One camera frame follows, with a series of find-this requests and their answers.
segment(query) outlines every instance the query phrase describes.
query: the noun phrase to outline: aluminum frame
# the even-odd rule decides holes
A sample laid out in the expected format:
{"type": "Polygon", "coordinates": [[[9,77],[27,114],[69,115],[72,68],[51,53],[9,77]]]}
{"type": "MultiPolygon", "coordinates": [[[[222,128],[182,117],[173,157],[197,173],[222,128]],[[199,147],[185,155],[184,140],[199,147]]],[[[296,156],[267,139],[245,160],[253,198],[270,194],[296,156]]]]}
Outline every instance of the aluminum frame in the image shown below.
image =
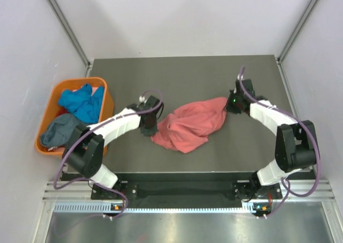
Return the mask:
{"type": "MultiPolygon", "coordinates": [[[[59,181],[58,185],[64,184],[65,181],[59,181]]],[[[313,185],[314,180],[291,180],[292,190],[296,193],[303,194],[307,192],[313,185]]],[[[281,186],[282,194],[285,195],[286,189],[281,186]]],[[[91,199],[92,189],[89,187],[86,181],[75,182],[65,189],[54,190],[53,182],[48,182],[46,191],[44,193],[39,222],[32,239],[34,243],[43,243],[46,240],[49,225],[53,217],[53,213],[56,210],[61,212],[61,208],[64,208],[65,212],[73,212],[68,210],[68,206],[72,205],[87,205],[94,206],[92,213],[103,213],[101,208],[98,206],[104,206],[109,203],[118,204],[118,200],[92,200],[91,199]]],[[[252,200],[252,203],[266,202],[267,200],[252,200]]],[[[323,205],[325,217],[327,219],[330,231],[332,233],[334,242],[343,242],[343,220],[339,212],[337,203],[334,198],[330,183],[328,180],[321,180],[318,189],[310,196],[306,198],[298,198],[294,196],[288,197],[286,202],[319,202],[323,205]]],[[[247,213],[251,210],[249,204],[243,204],[243,208],[232,208],[232,209],[130,209],[127,213],[247,213]]],[[[77,210],[74,207],[74,212],[89,212],[88,210],[77,210]]]]}
{"type": "Polygon", "coordinates": [[[294,41],[296,40],[296,38],[298,37],[298,35],[302,31],[302,28],[304,27],[306,21],[308,20],[311,13],[313,12],[318,1],[319,0],[310,0],[309,4],[305,8],[304,12],[300,16],[298,23],[296,24],[296,26],[295,26],[294,30],[292,31],[289,39],[287,40],[287,43],[285,44],[284,48],[282,49],[280,56],[278,57],[278,60],[280,62],[282,62],[285,59],[287,53],[289,52],[290,48],[294,44],[294,41]]]}
{"type": "Polygon", "coordinates": [[[63,11],[61,10],[58,2],[56,0],[47,0],[51,9],[56,15],[56,18],[58,19],[59,23],[63,27],[66,35],[70,39],[72,45],[75,47],[76,52],[80,56],[83,63],[89,67],[91,65],[91,62],[89,61],[87,55],[85,54],[84,50],[82,49],[82,46],[80,45],[79,41],[77,40],[73,30],[71,29],[63,11]]]}

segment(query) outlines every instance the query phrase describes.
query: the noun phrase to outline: cloth pile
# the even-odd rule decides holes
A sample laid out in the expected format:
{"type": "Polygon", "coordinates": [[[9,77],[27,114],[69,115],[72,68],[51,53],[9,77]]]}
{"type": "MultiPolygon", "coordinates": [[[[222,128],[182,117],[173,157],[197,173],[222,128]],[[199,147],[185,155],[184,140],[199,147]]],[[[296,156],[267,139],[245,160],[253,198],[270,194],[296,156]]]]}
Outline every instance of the cloth pile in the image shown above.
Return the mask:
{"type": "Polygon", "coordinates": [[[192,102],[179,107],[158,123],[158,132],[151,140],[166,149],[183,153],[193,151],[208,141],[208,135],[225,122],[227,98],[192,102]]]}
{"type": "Polygon", "coordinates": [[[40,135],[40,143],[49,150],[65,145],[78,124],[89,125],[99,121],[104,88],[99,86],[95,91],[90,84],[81,89],[64,90],[58,100],[63,107],[57,117],[40,135]]]}

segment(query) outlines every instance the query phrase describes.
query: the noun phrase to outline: metal floor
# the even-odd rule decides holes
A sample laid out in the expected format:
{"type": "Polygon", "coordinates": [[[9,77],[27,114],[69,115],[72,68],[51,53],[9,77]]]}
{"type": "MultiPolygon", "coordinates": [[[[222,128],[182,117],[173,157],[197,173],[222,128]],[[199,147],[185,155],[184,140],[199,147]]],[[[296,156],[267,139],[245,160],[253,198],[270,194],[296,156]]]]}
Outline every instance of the metal floor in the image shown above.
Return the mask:
{"type": "MultiPolygon", "coordinates": [[[[95,60],[91,76],[106,80],[115,113],[138,103],[144,91],[160,89],[165,103],[163,119],[189,102],[228,97],[242,65],[257,95],[290,111],[272,55],[95,60]]],[[[110,143],[104,164],[114,172],[255,171],[274,158],[274,145],[274,135],[259,122],[247,115],[228,114],[224,126],[193,152],[166,150],[136,130],[110,143]]]]}
{"type": "Polygon", "coordinates": [[[55,213],[46,243],[60,242],[333,242],[321,203],[286,203],[271,219],[252,214],[161,213],[127,214],[112,222],[102,217],[84,220],[66,236],[57,238],[86,213],[55,213]]]}

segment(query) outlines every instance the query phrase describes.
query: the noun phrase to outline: orange basket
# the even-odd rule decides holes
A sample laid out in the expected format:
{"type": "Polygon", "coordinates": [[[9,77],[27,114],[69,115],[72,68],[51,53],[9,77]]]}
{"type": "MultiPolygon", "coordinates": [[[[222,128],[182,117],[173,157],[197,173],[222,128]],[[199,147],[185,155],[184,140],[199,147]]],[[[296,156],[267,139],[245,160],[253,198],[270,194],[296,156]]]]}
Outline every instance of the orange basket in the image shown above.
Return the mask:
{"type": "MultiPolygon", "coordinates": [[[[80,89],[86,83],[89,83],[92,87],[99,87],[99,86],[104,87],[99,122],[104,121],[110,118],[111,116],[113,116],[114,102],[110,93],[108,92],[107,84],[105,80],[103,80],[102,78],[99,78],[99,77],[74,78],[74,79],[67,79],[58,83],[54,87],[50,95],[50,99],[48,101],[48,105],[45,110],[43,119],[39,126],[37,137],[36,137],[35,147],[37,151],[40,152],[41,154],[46,154],[49,156],[59,156],[59,157],[62,156],[63,151],[48,151],[46,147],[42,146],[39,141],[39,136],[47,130],[48,125],[56,117],[57,113],[62,110],[62,107],[59,106],[57,102],[63,90],[65,89],[77,90],[77,89],[80,89]]],[[[107,152],[107,147],[104,148],[103,154],[105,154],[106,152],[107,152]]]]}

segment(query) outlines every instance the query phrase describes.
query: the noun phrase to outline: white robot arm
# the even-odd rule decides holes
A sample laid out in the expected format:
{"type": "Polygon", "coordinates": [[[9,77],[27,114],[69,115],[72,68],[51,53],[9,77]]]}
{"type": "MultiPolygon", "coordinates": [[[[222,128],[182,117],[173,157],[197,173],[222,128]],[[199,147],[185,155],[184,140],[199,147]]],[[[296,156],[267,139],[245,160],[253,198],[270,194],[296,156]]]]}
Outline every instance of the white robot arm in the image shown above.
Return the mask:
{"type": "Polygon", "coordinates": [[[118,177],[102,164],[103,148],[122,134],[134,129],[140,128],[145,136],[154,135],[157,132],[157,113],[160,110],[163,111],[163,103],[150,96],[141,104],[132,104],[105,121],[88,127],[82,124],[76,126],[66,144],[63,156],[82,135],[98,128],[76,146],[66,162],[83,177],[107,188],[113,188],[118,177]]]}
{"type": "MultiPolygon", "coordinates": [[[[245,89],[255,97],[251,80],[245,79],[242,83],[245,89]]],[[[276,136],[275,159],[266,167],[253,173],[250,179],[252,191],[257,193],[264,186],[276,184],[282,178],[316,164],[316,156],[314,146],[297,121],[275,110],[275,106],[266,98],[262,96],[255,98],[258,102],[251,102],[241,90],[237,79],[236,88],[230,91],[226,111],[234,114],[246,113],[261,122],[276,136]]],[[[316,140],[313,123],[310,121],[303,121],[303,123],[316,140]]]]}

